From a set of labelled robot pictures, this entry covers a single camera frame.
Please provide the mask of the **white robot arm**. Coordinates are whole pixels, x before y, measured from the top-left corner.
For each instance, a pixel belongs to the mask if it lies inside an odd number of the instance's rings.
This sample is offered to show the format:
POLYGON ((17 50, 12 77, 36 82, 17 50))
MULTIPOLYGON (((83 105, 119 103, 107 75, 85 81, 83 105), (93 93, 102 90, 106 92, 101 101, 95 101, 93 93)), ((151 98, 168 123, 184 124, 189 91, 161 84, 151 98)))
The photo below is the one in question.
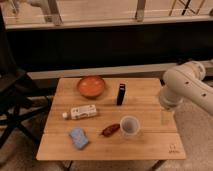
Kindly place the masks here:
POLYGON ((175 110, 184 99, 190 100, 213 117, 213 88, 203 82, 206 69, 201 62, 189 61, 163 74, 164 86, 158 99, 165 110, 175 110))

